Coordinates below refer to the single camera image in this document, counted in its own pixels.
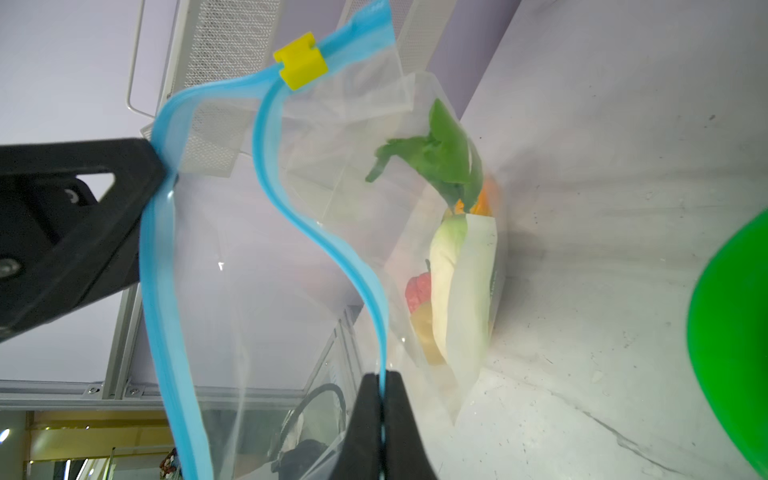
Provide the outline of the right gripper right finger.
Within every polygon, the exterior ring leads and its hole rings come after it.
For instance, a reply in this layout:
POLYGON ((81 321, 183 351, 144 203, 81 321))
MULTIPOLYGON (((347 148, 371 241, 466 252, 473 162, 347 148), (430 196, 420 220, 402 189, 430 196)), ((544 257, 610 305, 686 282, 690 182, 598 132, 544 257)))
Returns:
POLYGON ((387 480, 437 480, 426 454, 405 384, 386 372, 382 400, 382 474, 387 480))

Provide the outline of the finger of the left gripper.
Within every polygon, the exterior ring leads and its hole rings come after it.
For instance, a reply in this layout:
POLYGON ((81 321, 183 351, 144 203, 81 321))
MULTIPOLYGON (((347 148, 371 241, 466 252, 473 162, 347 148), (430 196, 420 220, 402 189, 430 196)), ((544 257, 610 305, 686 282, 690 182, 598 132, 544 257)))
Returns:
POLYGON ((2 340, 137 284, 140 218, 166 177, 146 139, 2 146, 2 340))

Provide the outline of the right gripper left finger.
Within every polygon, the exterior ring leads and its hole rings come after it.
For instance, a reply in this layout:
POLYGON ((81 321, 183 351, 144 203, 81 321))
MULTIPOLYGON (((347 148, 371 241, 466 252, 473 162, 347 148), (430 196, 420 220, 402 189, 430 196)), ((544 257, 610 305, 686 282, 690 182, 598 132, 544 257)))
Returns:
POLYGON ((382 400, 379 377, 363 376, 341 453, 335 480, 377 480, 382 475, 382 400))

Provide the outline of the red toy pepper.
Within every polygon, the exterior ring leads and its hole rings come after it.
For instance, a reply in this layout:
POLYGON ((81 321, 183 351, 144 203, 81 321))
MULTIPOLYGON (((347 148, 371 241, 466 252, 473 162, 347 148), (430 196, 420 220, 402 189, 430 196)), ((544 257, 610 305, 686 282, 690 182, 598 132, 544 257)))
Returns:
POLYGON ((410 313, 431 300, 431 273, 424 272, 412 277, 406 284, 405 299, 410 313))

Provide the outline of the white toy radish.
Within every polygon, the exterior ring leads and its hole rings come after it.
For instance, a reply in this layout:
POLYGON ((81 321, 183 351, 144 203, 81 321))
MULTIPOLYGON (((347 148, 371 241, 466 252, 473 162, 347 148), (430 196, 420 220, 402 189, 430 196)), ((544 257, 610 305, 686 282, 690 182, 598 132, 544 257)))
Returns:
POLYGON ((488 348, 497 243, 494 218, 462 214, 444 219, 430 245, 433 335, 464 388, 475 383, 488 348))

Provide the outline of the clear zip top bag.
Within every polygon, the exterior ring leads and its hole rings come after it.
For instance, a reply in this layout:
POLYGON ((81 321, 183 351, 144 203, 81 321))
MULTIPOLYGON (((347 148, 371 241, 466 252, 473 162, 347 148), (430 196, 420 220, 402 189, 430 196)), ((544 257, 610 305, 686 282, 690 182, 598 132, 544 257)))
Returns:
MULTIPOLYGON (((168 177, 142 215, 140 280, 185 479, 329 477, 363 376, 379 377, 383 400, 388 370, 435 455, 478 379, 464 388, 446 361, 427 362, 405 299, 407 282, 431 273, 440 224, 462 214, 398 157, 365 181, 378 147, 429 133, 435 100, 460 124, 438 79, 407 70, 392 8, 374 2, 359 29, 277 50, 279 79, 260 99, 204 101, 226 125, 253 116, 228 176, 177 168, 202 151, 194 99, 166 102, 153 122, 168 177)), ((482 165, 498 232, 491 333, 502 217, 482 165)))

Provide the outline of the orange toy carrot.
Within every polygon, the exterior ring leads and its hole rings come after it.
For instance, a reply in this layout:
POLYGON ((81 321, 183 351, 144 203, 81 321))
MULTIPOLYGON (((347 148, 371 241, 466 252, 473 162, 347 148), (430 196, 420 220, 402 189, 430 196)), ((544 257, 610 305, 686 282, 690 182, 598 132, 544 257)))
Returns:
POLYGON ((365 178, 376 181, 393 157, 426 180, 456 214, 491 216, 485 175, 477 148, 446 104, 435 100, 429 110, 429 133, 393 138, 375 151, 376 162, 365 178))

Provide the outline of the yellow toy potato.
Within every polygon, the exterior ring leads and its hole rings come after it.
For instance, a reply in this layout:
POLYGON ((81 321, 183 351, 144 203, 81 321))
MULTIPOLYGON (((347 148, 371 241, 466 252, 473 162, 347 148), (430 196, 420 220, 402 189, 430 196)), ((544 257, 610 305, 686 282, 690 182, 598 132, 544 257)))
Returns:
POLYGON ((425 358, 430 365, 441 365, 445 360, 438 349, 433 333, 433 311, 430 301, 422 303, 410 316, 414 329, 425 358))

